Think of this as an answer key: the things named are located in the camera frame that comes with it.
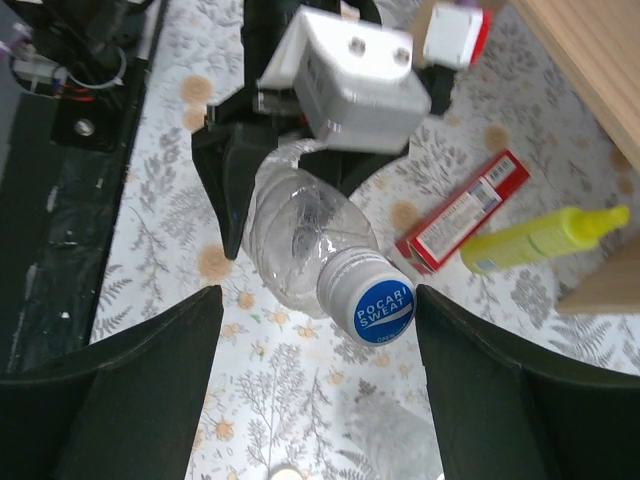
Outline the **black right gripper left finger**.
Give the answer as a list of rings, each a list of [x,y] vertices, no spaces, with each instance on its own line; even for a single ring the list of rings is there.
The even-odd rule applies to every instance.
[[[206,287],[133,327],[1,377],[4,479],[182,479],[223,319]]]

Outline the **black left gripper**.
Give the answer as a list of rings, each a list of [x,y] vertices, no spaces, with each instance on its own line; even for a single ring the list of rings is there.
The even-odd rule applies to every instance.
[[[338,1],[244,3],[244,86],[221,104],[209,105],[205,127],[192,134],[192,160],[215,211],[224,254],[229,260],[237,258],[241,247],[255,175],[266,156],[278,146],[274,129],[248,124],[255,115],[252,100],[258,91],[257,81],[301,6],[341,12]],[[431,97],[430,113],[443,116],[451,106],[455,72],[439,65],[414,71]],[[302,154],[299,168],[350,197],[362,183],[399,158],[399,154],[323,149]]]

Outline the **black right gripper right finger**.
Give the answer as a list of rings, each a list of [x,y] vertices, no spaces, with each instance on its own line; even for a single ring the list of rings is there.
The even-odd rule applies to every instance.
[[[636,479],[639,379],[557,354],[416,291],[448,479]]]

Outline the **clear plastic bottle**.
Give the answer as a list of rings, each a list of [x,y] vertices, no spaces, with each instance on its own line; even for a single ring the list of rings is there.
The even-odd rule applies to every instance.
[[[255,175],[242,248],[284,307],[333,320],[317,298],[327,261],[350,247],[382,252],[364,213],[336,188],[299,168],[302,154],[319,149],[313,140],[295,140],[266,156]]]
[[[354,443],[381,479],[443,479],[432,423],[395,400],[380,395],[360,398],[346,414]]]

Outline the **blue white cap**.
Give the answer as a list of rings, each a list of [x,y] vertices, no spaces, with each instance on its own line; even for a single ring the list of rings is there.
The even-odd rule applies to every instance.
[[[354,341],[382,346],[410,326],[416,311],[416,287],[381,253],[350,247],[322,268],[317,298],[323,312]]]

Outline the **white bottle cap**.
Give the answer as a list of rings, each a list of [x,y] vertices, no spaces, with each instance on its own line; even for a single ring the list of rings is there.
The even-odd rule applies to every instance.
[[[268,480],[302,480],[303,476],[299,469],[293,465],[278,465],[272,469],[267,477]]]

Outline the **yellow spray bottle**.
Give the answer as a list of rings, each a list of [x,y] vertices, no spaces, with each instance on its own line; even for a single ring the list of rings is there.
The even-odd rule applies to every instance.
[[[591,251],[612,231],[626,226],[630,210],[625,205],[582,210],[564,207],[527,222],[476,235],[460,249],[463,264],[479,274],[539,263],[548,259]]]

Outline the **floral table mat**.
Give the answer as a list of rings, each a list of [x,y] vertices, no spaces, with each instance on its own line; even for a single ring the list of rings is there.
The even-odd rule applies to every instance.
[[[218,223],[191,161],[191,134],[209,103],[243,81],[238,1],[174,1],[165,17],[92,337],[102,340],[200,288],[223,291],[224,320],[186,475],[262,479],[280,464],[306,479],[369,479],[343,412],[377,393],[421,417],[430,408],[416,336],[381,348],[333,322],[282,306],[251,261],[224,257]],[[379,244],[411,224],[486,159],[511,150],[527,184],[490,220],[500,229],[565,205],[627,205],[595,178],[573,138],[589,126],[574,89],[511,7],[495,18],[476,67],[441,119],[427,119],[410,154],[353,196]]]

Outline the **red white box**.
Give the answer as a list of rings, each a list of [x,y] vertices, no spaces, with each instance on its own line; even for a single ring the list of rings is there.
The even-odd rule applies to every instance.
[[[499,152],[396,241],[392,261],[408,275],[437,272],[529,178],[511,151]]]

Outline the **wooden shelf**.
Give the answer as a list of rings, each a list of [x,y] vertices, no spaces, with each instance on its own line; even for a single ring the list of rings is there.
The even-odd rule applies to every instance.
[[[576,164],[637,199],[639,177],[639,4],[636,1],[515,1],[586,110],[589,126],[576,134]],[[639,311],[639,228],[633,226],[557,303],[561,314]]]

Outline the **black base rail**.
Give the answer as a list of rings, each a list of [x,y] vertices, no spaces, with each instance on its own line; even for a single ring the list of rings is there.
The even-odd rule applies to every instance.
[[[1,5],[1,369],[88,343],[168,5]]]

